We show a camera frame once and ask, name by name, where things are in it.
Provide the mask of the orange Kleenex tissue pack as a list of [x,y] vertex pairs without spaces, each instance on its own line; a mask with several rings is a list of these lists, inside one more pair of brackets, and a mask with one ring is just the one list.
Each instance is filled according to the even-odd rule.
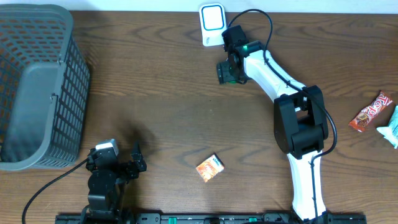
[[224,164],[216,154],[212,154],[202,163],[196,166],[196,171],[205,183],[224,171]]

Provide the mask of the red Top snack packet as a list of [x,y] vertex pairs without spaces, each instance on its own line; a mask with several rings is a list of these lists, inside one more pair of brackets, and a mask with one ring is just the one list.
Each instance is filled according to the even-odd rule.
[[384,91],[380,91],[379,95],[373,102],[364,107],[350,122],[349,126],[359,132],[365,131],[370,122],[387,106],[393,102],[391,96]]

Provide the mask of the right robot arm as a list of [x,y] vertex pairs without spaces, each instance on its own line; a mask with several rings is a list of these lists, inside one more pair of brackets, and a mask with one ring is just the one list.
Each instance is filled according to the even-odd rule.
[[287,155],[292,173],[292,209],[302,223],[320,221],[322,199],[320,157],[328,126],[322,91],[292,78],[259,41],[247,39],[241,26],[222,33],[225,62],[217,65],[221,84],[254,80],[274,104],[274,136]]

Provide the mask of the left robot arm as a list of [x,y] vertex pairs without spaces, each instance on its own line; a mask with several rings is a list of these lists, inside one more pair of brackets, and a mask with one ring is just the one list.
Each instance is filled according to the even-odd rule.
[[130,180],[147,170],[140,145],[135,142],[131,160],[119,162],[119,149],[115,139],[98,143],[90,150],[86,169],[88,205],[82,210],[81,223],[134,223],[134,215],[123,208],[123,195]]

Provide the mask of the mint green wipes pack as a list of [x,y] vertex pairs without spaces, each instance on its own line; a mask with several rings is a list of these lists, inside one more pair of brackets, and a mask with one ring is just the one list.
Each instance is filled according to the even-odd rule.
[[389,123],[385,127],[378,127],[376,130],[384,136],[384,139],[387,139],[394,147],[397,149],[398,140],[397,140],[397,116],[398,116],[398,108],[395,107],[395,110],[389,120]]

